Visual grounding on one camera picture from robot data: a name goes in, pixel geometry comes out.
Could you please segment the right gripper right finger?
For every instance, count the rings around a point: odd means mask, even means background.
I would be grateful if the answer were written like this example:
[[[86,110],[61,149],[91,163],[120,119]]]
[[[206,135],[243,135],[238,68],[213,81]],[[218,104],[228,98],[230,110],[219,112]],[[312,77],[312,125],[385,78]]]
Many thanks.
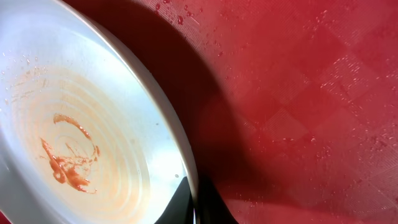
[[[208,177],[199,180],[197,210],[200,224],[238,224]]]

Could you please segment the white plate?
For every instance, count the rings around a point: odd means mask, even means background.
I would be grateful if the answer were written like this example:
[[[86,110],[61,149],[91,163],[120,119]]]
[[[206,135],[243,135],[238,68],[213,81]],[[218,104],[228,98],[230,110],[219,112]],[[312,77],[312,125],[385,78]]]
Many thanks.
[[[61,1],[1,2],[1,212],[155,223],[198,175],[170,101],[113,34]]]

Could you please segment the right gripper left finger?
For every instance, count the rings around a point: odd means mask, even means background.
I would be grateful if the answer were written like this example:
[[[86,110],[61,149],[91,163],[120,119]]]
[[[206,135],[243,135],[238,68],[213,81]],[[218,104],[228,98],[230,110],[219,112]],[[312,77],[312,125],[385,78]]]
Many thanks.
[[[184,177],[155,224],[194,224],[194,207],[188,179]]]

